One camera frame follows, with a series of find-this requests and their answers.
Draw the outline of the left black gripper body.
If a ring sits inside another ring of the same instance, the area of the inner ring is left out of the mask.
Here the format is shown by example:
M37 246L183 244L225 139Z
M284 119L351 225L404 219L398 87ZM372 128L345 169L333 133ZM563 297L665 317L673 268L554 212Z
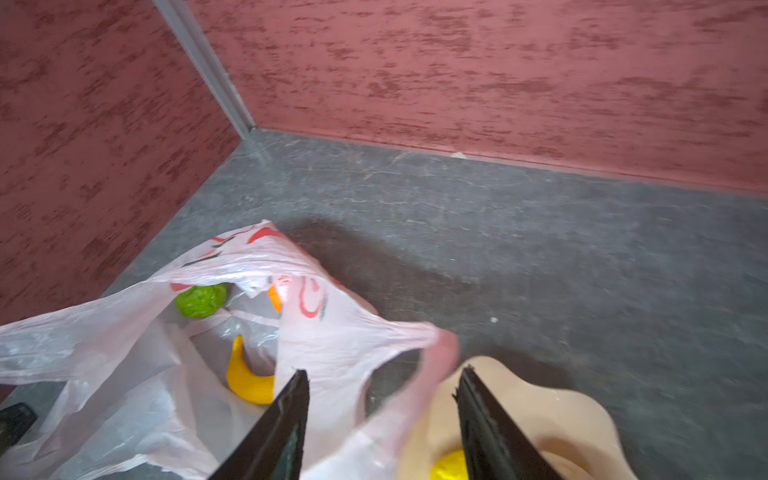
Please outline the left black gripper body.
M37 419L37 413L23 402L2 409L0 411L0 453L5 453L18 444Z

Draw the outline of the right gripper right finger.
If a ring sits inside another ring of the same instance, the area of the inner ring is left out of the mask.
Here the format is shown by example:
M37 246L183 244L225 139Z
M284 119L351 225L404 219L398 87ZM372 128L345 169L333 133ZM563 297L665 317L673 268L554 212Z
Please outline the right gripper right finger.
M463 368L453 395L471 480L561 480L476 373Z

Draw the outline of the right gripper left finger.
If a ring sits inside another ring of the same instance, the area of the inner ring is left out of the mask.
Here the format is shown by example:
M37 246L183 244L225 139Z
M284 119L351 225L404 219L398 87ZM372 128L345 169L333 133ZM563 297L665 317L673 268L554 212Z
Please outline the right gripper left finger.
M307 372L298 370L210 479L299 479L309 401Z

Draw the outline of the yellow fake lemon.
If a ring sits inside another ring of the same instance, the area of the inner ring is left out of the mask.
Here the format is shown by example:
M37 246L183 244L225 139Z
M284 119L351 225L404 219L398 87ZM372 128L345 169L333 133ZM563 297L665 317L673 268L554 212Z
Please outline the yellow fake lemon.
M431 467L430 480L469 480L465 453L452 451L438 459Z

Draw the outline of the yellow fake banana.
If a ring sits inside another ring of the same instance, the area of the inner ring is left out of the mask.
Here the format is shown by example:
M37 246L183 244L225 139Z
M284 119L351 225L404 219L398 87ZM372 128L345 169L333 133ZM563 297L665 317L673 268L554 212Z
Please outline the yellow fake banana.
M242 400L256 405L269 405L274 399L275 377L255 375L245 361L244 341L234 339L226 371L230 390Z

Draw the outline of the peach scalloped plate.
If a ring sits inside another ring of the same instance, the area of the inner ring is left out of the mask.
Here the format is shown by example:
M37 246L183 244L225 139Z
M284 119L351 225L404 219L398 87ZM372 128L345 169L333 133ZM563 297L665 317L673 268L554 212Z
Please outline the peach scalloped plate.
M471 366L528 440L565 479L634 479L618 430L594 399L573 390L531 384L501 362L474 357ZM433 466L462 449L453 395L461 371L444 380L411 430L396 470L398 479L428 479Z

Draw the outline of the pink plastic shopping bag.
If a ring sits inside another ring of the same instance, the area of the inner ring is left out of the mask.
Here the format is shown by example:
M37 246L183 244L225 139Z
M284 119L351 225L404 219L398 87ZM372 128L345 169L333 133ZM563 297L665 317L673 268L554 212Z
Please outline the pink plastic shopping bag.
M143 464L185 479L214 473L261 408L227 389L193 345L230 319L176 324L193 286L249 297L276 287L275 385L303 370L305 479L391 479L412 427L454 370L458 341L428 322L392 322L264 221L222 233L111 296L1 329L5 385L59 382L37 432L1 459L5 479L96 479Z

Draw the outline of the orange fake tangerine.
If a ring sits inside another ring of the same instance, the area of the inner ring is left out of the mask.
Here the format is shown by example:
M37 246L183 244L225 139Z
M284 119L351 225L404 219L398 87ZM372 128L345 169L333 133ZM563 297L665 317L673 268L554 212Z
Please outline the orange fake tangerine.
M277 314L282 313L282 300L275 285L271 285L267 290L268 299Z

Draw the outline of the green fake lime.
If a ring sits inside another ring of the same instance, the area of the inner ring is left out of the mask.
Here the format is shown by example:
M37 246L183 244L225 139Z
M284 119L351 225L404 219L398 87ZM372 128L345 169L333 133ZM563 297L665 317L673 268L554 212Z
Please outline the green fake lime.
M185 318L201 319L215 314L229 297L226 284L194 286L177 295L174 307Z

